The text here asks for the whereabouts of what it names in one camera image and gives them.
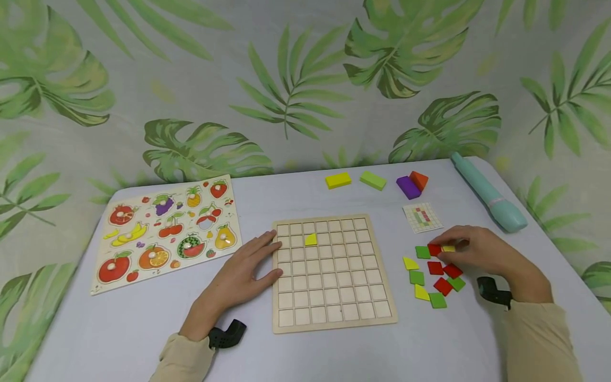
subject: red square tile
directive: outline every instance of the red square tile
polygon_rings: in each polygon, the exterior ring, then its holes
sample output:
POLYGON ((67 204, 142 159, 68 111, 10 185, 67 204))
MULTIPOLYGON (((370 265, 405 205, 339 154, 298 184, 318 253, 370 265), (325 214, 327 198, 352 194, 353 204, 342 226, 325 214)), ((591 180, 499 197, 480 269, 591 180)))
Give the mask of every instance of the red square tile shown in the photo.
POLYGON ((444 267, 440 262, 427 262, 426 264, 428 265, 428 272, 430 274, 444 274, 444 267))
POLYGON ((453 279, 455 279, 455 278, 457 278, 458 276, 460 276, 461 274, 463 274, 463 271, 461 271, 461 269, 460 269, 460 268, 458 268, 458 267, 457 267, 456 265, 454 265, 454 264, 449 264, 449 265, 446 265, 446 266, 444 267, 444 271, 445 271, 445 273, 446 273, 448 276, 450 276, 450 277, 451 277, 451 278, 453 278, 453 279))
POLYGON ((435 289, 443 293, 444 296, 447 296, 453 289, 452 284, 450 284, 448 280, 444 279, 443 277, 440 277, 433 286, 435 289))
POLYGON ((437 256, 441 253, 441 245, 429 244, 428 251, 431 253, 431 256, 437 256))

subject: teal pen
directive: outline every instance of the teal pen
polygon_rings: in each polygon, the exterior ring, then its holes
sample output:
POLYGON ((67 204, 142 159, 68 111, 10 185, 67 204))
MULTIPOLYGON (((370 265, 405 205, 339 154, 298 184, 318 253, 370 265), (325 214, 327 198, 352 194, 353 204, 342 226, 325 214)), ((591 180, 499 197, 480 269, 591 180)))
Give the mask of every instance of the teal pen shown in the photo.
POLYGON ((506 200, 468 159, 457 152, 452 153, 450 159, 501 228, 514 233, 528 225, 520 210, 506 200))

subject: fabric backdrop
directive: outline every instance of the fabric backdrop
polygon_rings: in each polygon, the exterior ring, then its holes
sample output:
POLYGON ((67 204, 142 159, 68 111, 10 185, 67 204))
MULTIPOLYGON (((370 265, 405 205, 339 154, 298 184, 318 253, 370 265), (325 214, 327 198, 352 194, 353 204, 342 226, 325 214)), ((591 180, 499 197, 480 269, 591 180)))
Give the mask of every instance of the fabric backdrop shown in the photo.
POLYGON ((480 156, 611 310, 609 16, 605 0, 0 0, 0 382, 24 378, 115 191, 226 173, 480 156))

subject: green wooden block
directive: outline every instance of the green wooden block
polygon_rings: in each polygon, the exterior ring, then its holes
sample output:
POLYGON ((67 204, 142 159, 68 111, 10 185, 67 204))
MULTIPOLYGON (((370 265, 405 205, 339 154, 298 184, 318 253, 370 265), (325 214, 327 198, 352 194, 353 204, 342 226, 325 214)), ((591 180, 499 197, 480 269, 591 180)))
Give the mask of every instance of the green wooden block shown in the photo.
POLYGON ((378 191, 382 191, 384 186, 386 186, 386 179, 378 177, 376 174, 370 171, 365 171, 363 175, 360 176, 360 180, 378 191))
POLYGON ((463 286, 467 285, 467 283, 465 283, 465 281, 461 279, 460 277, 457 277, 455 279, 448 277, 448 282, 450 283, 452 288, 454 288, 454 290, 457 292, 460 292, 463 286))
POLYGON ((428 250, 428 247, 416 246, 416 257, 418 259, 430 259, 431 253, 428 250))
POLYGON ((445 303, 445 297, 443 293, 429 293, 428 296, 431 299, 431 305, 433 309, 442 309, 448 307, 445 303))
POLYGON ((424 286, 424 273, 415 270, 409 271, 409 282, 424 286))

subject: hand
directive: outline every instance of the hand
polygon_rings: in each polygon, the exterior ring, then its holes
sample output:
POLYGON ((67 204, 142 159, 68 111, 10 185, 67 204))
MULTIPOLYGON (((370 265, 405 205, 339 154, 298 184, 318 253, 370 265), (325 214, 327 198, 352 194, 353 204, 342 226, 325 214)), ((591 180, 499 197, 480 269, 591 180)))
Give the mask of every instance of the hand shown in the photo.
POLYGON ((541 270, 489 229, 454 226, 431 240, 431 244, 447 243, 458 243, 458 247, 462 246, 464 250, 437 255, 444 263, 474 265, 488 273, 503 276, 516 301, 554 302, 549 281, 541 270))
POLYGON ((282 276, 282 270, 275 269, 259 280, 255 278, 257 265, 282 245, 281 242, 267 245, 274 236, 274 230, 265 232, 244 244, 225 262, 210 285, 193 302, 178 332, 181 336, 201 341, 225 310, 252 300, 282 276))

